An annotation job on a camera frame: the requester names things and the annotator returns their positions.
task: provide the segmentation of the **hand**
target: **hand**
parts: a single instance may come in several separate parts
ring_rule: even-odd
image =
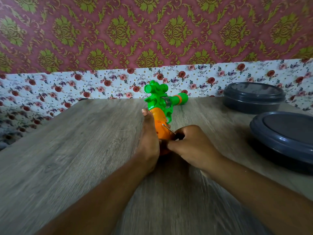
[[[212,164],[216,158],[222,156],[197,125],[182,127],[175,133],[176,138],[182,140],[169,140],[167,148],[179,154],[194,167],[206,170],[208,164]]]
[[[135,158],[143,162],[152,172],[160,155],[160,144],[154,124],[154,117],[148,109],[142,109],[145,117],[142,124],[139,145],[135,152]]]

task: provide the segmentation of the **person's right arm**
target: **person's right arm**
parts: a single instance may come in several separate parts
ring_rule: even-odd
[[[168,141],[168,149],[208,174],[274,234],[313,234],[312,201],[224,157],[199,126],[183,127],[176,134],[184,138]]]

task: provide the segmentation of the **toy gun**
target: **toy gun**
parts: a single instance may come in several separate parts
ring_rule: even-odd
[[[166,92],[168,86],[166,84],[159,84],[154,80],[145,86],[145,92],[151,93],[151,96],[146,98],[148,109],[154,116],[156,133],[159,139],[171,139],[172,132],[169,130],[167,124],[172,121],[173,106],[185,104],[188,101],[188,95],[179,93],[175,96],[168,96]]]

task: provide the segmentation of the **green damask motif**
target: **green damask motif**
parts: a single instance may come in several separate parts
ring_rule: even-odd
[[[262,6],[264,7],[264,10],[268,11],[269,7],[273,3],[274,0],[261,0]]]
[[[147,11],[150,14],[153,12],[154,7],[156,7],[156,3],[159,4],[159,0],[134,0],[137,6],[139,6],[140,10]]]
[[[235,47],[237,43],[243,40],[244,36],[251,33],[250,30],[246,30],[247,25],[242,16],[232,18],[229,22],[219,31],[221,39],[226,46],[231,48]]]
[[[195,52],[195,54],[188,60],[187,64],[206,64],[212,63],[210,55],[206,50]]]
[[[24,35],[27,34],[26,30],[21,29],[20,26],[8,16],[0,20],[0,33],[12,44],[18,46],[22,46]]]
[[[39,52],[38,63],[48,72],[57,72],[59,65],[62,64],[63,61],[57,59],[57,57],[46,48],[45,50]]]
[[[251,52],[242,61],[244,61],[244,62],[255,62],[257,60],[258,60],[258,57],[256,56],[256,53]]]
[[[74,26],[64,16],[56,18],[52,27],[52,32],[55,37],[61,41],[62,44],[74,45],[76,35],[80,34],[80,30],[75,29]]]
[[[215,8],[218,7],[218,2],[217,0],[197,0],[199,6],[201,7],[202,11],[208,11],[210,14],[215,10]]]
[[[170,19],[169,23],[164,27],[161,33],[170,45],[179,47],[187,38],[187,35],[193,33],[191,29],[187,29],[188,25],[185,24],[186,21],[183,21],[183,18],[179,15],[177,18]]]
[[[301,48],[297,54],[292,56],[294,59],[310,59],[313,58],[313,46]]]
[[[98,0],[73,0],[82,11],[88,11],[89,13],[92,13],[94,11],[94,8],[96,8],[96,4],[98,3]]]
[[[163,64],[162,60],[159,60],[153,50],[143,51],[135,62],[140,68],[152,68],[158,67]]]
[[[115,44],[125,47],[131,39],[131,35],[136,34],[134,29],[131,29],[130,25],[127,25],[127,21],[119,15],[118,19],[114,18],[106,31],[109,37]]]
[[[107,69],[109,65],[113,63],[112,60],[107,59],[107,57],[104,56],[104,53],[98,48],[96,51],[91,51],[89,53],[85,62],[92,70]]]
[[[13,60],[9,59],[4,53],[0,51],[0,71],[10,73],[12,70]]]
[[[36,12],[37,5],[39,4],[38,0],[14,0],[19,4],[24,11],[30,11],[31,13]]]
[[[288,16],[283,16],[280,20],[271,28],[270,36],[276,44],[283,45],[298,31],[302,26],[299,26],[298,18],[294,13]]]

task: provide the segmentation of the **gray lid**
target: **gray lid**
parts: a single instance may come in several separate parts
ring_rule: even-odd
[[[256,82],[231,83],[224,89],[226,97],[254,103],[281,103],[285,100],[284,91],[276,86]]]
[[[251,133],[269,148],[296,160],[313,164],[313,117],[276,111],[255,116]]]

